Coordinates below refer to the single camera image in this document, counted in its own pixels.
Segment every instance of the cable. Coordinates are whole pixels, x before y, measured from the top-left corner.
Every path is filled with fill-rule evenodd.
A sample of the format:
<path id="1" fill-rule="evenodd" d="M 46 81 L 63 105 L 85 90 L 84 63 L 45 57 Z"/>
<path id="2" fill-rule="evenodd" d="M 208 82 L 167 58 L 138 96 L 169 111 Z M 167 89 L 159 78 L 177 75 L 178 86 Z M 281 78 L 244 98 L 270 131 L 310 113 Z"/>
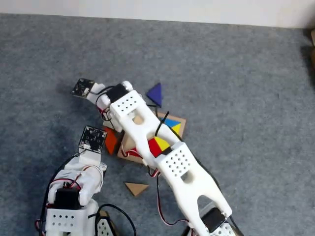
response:
<path id="1" fill-rule="evenodd" d="M 167 113 L 165 114 L 164 118 L 163 118 L 163 119 L 161 120 L 161 122 L 159 123 L 159 125 L 158 125 L 158 127 L 157 127 L 157 130 L 156 130 L 156 133 L 155 133 L 154 136 L 157 136 L 157 135 L 158 135 L 158 131 L 159 131 L 159 129 L 161 128 L 161 125 L 165 122 L 165 120 L 166 120 L 168 114 L 169 114 L 169 111 L 167 111 Z"/>
<path id="2" fill-rule="evenodd" d="M 156 177 L 156 176 L 158 175 L 158 173 L 159 173 L 159 171 L 158 171 L 158 169 L 156 168 L 156 169 L 153 171 L 153 173 L 151 174 L 150 166 L 148 166 L 148 174 L 149 174 L 150 177 L 154 178 L 154 177 Z"/>
<path id="3" fill-rule="evenodd" d="M 158 118 L 158 106 L 157 105 L 152 105 L 152 104 L 147 104 L 148 107 L 154 107 L 154 111 L 156 114 L 156 117 Z"/>
<path id="4" fill-rule="evenodd" d="M 102 118 L 104 121 L 109 121 L 110 124 L 112 125 L 113 129 L 116 131 L 115 126 L 114 126 L 114 124 L 113 124 L 113 122 L 112 122 L 112 118 L 109 118 L 109 117 L 108 117 L 108 113 L 109 113 L 109 112 L 110 112 L 109 108 L 106 108 L 106 109 L 100 111 L 100 116 L 101 116 L 101 118 Z"/>
<path id="5" fill-rule="evenodd" d="M 131 149 L 131 150 L 125 152 L 123 142 L 121 142 L 121 147 L 122 147 L 121 148 L 121 153 L 122 153 L 123 157 L 129 157 L 130 153 L 133 152 L 133 153 L 136 153 L 141 159 L 143 159 L 142 156 L 140 155 L 140 153 L 138 153 L 135 150 Z"/>
<path id="6" fill-rule="evenodd" d="M 39 221 L 40 221 L 40 220 L 35 220 L 35 229 L 36 229 L 36 231 L 38 231 L 38 232 L 40 232 L 40 231 L 39 231 L 39 225 L 38 225 Z"/>
<path id="7" fill-rule="evenodd" d="M 79 187 L 79 189 L 81 190 L 81 186 L 78 184 L 78 182 L 76 181 L 76 180 L 74 180 L 74 179 L 70 179 L 70 178 L 58 178 L 58 179 L 55 179 L 55 180 L 53 180 L 51 183 L 50 183 L 50 185 L 53 183 L 53 182 L 55 182 L 55 181 L 72 181 L 72 183 L 70 184 L 70 187 L 72 187 L 72 185 L 75 183 L 78 187 Z"/>
<path id="8" fill-rule="evenodd" d="M 115 206 L 115 205 L 113 205 L 113 204 L 103 204 L 103 205 L 101 205 L 101 206 L 98 208 L 98 210 L 97 210 L 97 212 L 96 212 L 96 214 L 95 214 L 95 223 L 94 223 L 95 235 L 98 235 L 98 231 L 97 231 L 97 223 L 98 223 L 98 222 L 97 222 L 97 220 L 96 220 L 96 216 L 100 216 L 99 213 L 100 213 L 100 211 L 102 210 L 103 207 L 112 207 L 112 208 L 118 210 L 120 213 L 122 213 L 122 214 L 127 218 L 127 220 L 130 222 L 130 225 L 132 226 L 132 229 L 133 229 L 133 232 L 134 232 L 134 236 L 137 236 L 137 230 L 136 230 L 136 227 L 135 227 L 135 225 L 134 225 L 132 219 L 128 216 L 128 214 L 127 214 L 126 212 L 124 212 L 124 211 L 123 211 L 122 209 L 120 209 L 118 206 Z"/>
<path id="9" fill-rule="evenodd" d="M 86 149 L 84 149 L 82 152 L 76 153 L 73 156 L 71 156 L 70 158 L 68 158 L 65 162 L 62 163 L 61 166 L 59 166 L 59 168 L 55 171 L 55 173 L 51 177 L 51 179 L 47 185 L 45 195 L 44 195 L 43 205 L 41 207 L 41 213 L 40 213 L 40 218 L 39 218 L 39 236 L 42 236 L 41 232 L 43 231 L 43 222 L 44 222 L 44 216 L 45 216 L 45 210 L 46 210 L 46 203 L 47 203 L 47 198 L 48 198 L 48 193 L 49 193 L 51 182 L 54 181 L 58 172 L 61 171 L 65 167 L 66 164 L 68 164 L 74 157 L 84 153 L 85 151 L 86 151 Z"/>
<path id="10" fill-rule="evenodd" d="M 231 220 L 232 224 L 234 225 L 234 228 L 236 229 L 237 234 L 239 234 L 239 236 L 244 236 L 243 232 L 238 228 L 238 226 L 235 223 L 235 221 L 234 221 L 232 216 L 230 216 L 230 220 Z"/>
<path id="11" fill-rule="evenodd" d="M 90 93 L 91 93 L 91 94 L 94 94 L 94 95 L 99 95 L 99 94 L 103 93 L 104 91 L 106 91 L 106 90 L 108 90 L 108 89 L 111 89 L 111 88 L 113 88 L 113 87 L 114 87 L 114 86 L 107 86 L 107 87 L 101 89 L 99 92 L 92 92 L 92 91 L 90 91 Z"/>
<path id="12" fill-rule="evenodd" d="M 169 112 L 167 112 L 166 115 L 165 115 L 165 117 L 161 120 L 161 122 L 160 122 L 160 124 L 159 124 L 159 126 L 158 126 L 158 128 L 157 128 L 157 130 L 156 130 L 155 136 L 158 135 L 158 130 L 159 130 L 159 128 L 161 127 L 162 123 L 165 122 L 166 117 L 168 116 L 168 113 L 169 113 Z M 182 139 L 171 127 L 168 126 L 168 128 L 176 135 L 176 137 L 177 137 L 180 141 L 183 142 L 183 139 Z M 198 164 L 213 178 L 213 180 L 215 181 L 215 183 L 216 183 L 216 185 L 218 186 L 219 190 L 221 191 L 221 188 L 220 188 L 220 185 L 219 185 L 218 180 L 217 180 L 217 179 L 214 177 L 214 175 L 200 162 L 200 160 L 199 160 L 194 154 L 193 154 L 193 156 L 194 156 L 194 158 L 196 159 L 196 161 L 198 162 Z M 240 236 L 244 236 L 244 234 L 242 233 L 242 231 L 241 231 L 241 230 L 238 228 L 238 226 L 236 225 L 236 223 L 235 223 L 235 221 L 233 220 L 233 217 L 232 217 L 232 216 L 230 216 L 230 219 L 231 219 L 231 222 L 233 223 L 235 229 L 238 231 L 238 234 L 239 234 Z"/>
<path id="13" fill-rule="evenodd" d="M 98 92 L 96 95 L 99 95 L 95 101 L 95 105 L 97 106 L 97 102 L 99 100 L 100 97 L 102 97 L 102 95 L 106 94 L 106 91 L 113 88 L 114 86 L 107 86 L 105 88 L 103 88 L 100 92 Z"/>
<path id="14" fill-rule="evenodd" d="M 173 226 L 175 224 L 177 224 L 178 222 L 189 222 L 187 219 L 181 219 L 181 220 L 177 220 L 174 223 L 169 223 L 165 220 L 163 213 L 162 213 L 162 209 L 161 209 L 161 202 L 160 202 L 160 197 L 159 197 L 159 188 L 158 188 L 158 177 L 160 176 L 160 173 L 157 175 L 157 209 L 158 209 L 158 213 L 162 219 L 162 221 L 168 225 L 168 226 Z"/>

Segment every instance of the yellow triangle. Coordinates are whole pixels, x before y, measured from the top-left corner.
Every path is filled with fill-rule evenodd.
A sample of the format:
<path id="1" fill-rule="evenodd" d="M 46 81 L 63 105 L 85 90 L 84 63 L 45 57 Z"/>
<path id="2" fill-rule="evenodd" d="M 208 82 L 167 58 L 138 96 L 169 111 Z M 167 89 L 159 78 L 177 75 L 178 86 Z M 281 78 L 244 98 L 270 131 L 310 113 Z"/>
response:
<path id="1" fill-rule="evenodd" d="M 141 183 L 125 182 L 125 185 L 135 197 L 138 196 L 140 193 L 142 193 L 148 187 L 147 184 L 141 184 Z"/>
<path id="2" fill-rule="evenodd" d="M 172 127 L 172 129 L 179 134 L 179 131 L 181 130 L 181 124 L 177 124 L 175 126 Z"/>
<path id="3" fill-rule="evenodd" d="M 165 141 L 164 139 L 161 139 L 159 137 L 154 137 L 154 139 L 156 140 L 159 148 L 164 151 L 165 149 L 167 149 L 169 147 L 169 144 L 167 141 Z"/>

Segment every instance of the blue triangle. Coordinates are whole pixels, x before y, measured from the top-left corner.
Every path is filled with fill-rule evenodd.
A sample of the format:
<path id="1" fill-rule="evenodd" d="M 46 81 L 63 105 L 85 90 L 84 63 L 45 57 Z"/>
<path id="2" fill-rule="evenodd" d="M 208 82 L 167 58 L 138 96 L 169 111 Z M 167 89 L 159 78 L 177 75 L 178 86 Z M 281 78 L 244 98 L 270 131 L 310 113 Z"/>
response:
<path id="1" fill-rule="evenodd" d="M 173 120 L 173 119 L 168 119 L 168 118 L 166 118 L 165 124 L 166 124 L 167 126 L 169 126 L 169 127 L 174 127 L 175 125 L 180 124 L 180 122 L 177 121 L 177 120 Z"/>
<path id="2" fill-rule="evenodd" d="M 152 89 L 147 92 L 147 97 L 157 104 L 159 107 L 162 107 L 162 85 L 161 83 L 156 84 Z"/>

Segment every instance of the circuit board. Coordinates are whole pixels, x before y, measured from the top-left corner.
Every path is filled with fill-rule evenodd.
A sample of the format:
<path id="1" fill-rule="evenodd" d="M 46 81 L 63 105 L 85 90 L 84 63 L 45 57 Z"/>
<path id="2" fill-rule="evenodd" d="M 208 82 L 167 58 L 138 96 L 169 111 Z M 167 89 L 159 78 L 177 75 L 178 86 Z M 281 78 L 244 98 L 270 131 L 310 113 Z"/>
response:
<path id="1" fill-rule="evenodd" d="M 107 132 L 91 126 L 85 126 L 82 133 L 79 148 L 101 153 L 107 136 Z"/>
<path id="2" fill-rule="evenodd" d="M 95 81 L 81 78 L 75 84 L 71 94 L 77 97 L 86 98 L 91 91 Z"/>

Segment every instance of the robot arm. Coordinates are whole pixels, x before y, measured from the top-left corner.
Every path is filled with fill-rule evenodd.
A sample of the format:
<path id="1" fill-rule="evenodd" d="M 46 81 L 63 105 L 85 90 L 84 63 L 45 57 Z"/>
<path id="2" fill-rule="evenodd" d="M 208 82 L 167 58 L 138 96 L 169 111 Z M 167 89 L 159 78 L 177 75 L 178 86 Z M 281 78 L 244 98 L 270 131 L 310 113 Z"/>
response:
<path id="1" fill-rule="evenodd" d="M 132 85 L 125 81 L 104 92 L 100 92 L 105 88 L 104 85 L 93 82 L 88 89 L 84 86 L 76 88 L 80 88 L 80 81 L 72 93 L 87 98 L 101 111 L 106 109 L 114 128 L 118 132 L 123 129 L 134 140 L 143 163 L 152 169 L 157 168 L 164 176 L 194 232 L 199 236 L 215 235 L 215 230 L 232 214 L 231 207 L 214 179 L 199 165 L 188 146 L 168 126 L 160 124 L 160 120 Z M 142 118 L 141 124 L 133 122 L 136 115 Z M 170 148 L 154 158 L 147 140 L 154 136 L 159 126 L 157 135 L 166 140 Z M 200 218 L 197 205 L 197 200 L 202 195 L 212 200 L 216 206 L 209 211 L 212 222 L 207 225 Z"/>
<path id="2" fill-rule="evenodd" d="M 89 215 L 98 210 L 92 196 L 101 190 L 107 169 L 100 161 L 105 138 L 106 132 L 86 126 L 79 143 L 79 156 L 72 158 L 51 181 L 46 236 L 62 236 L 63 232 L 71 232 L 72 236 L 95 236 L 95 218 Z"/>

